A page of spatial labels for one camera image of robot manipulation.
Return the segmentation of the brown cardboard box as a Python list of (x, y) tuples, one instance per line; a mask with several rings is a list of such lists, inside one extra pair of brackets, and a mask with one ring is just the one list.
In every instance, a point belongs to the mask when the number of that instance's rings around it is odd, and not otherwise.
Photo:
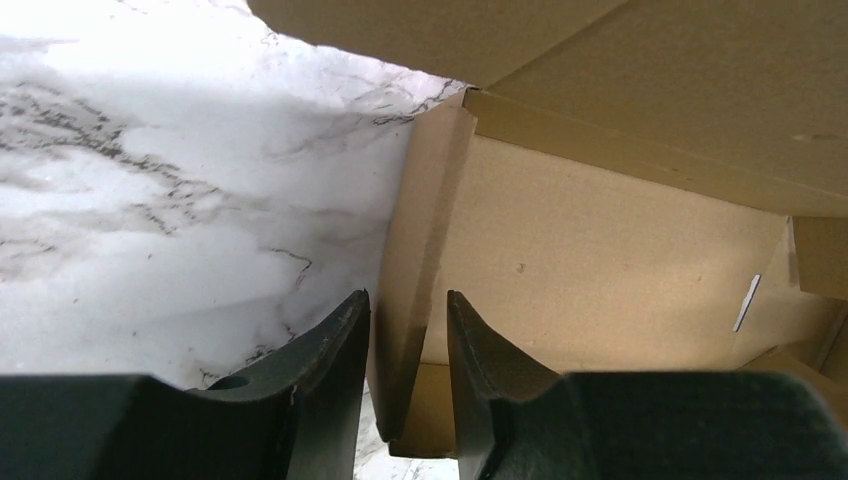
[(446, 294), (558, 372), (787, 368), (847, 408), (843, 1), (253, 1), (468, 89), (414, 118), (367, 367), (456, 453)]

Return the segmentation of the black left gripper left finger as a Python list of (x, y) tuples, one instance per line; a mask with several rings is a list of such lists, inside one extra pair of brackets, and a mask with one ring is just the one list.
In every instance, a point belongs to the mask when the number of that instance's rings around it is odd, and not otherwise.
[(349, 479), (368, 293), (210, 387), (141, 374), (5, 376), (5, 479)]

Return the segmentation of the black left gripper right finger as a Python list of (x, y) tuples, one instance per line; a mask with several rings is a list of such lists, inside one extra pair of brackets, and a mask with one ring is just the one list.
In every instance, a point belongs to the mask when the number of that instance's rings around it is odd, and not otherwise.
[(464, 479), (843, 479), (847, 435), (780, 371), (558, 374), (447, 294)]

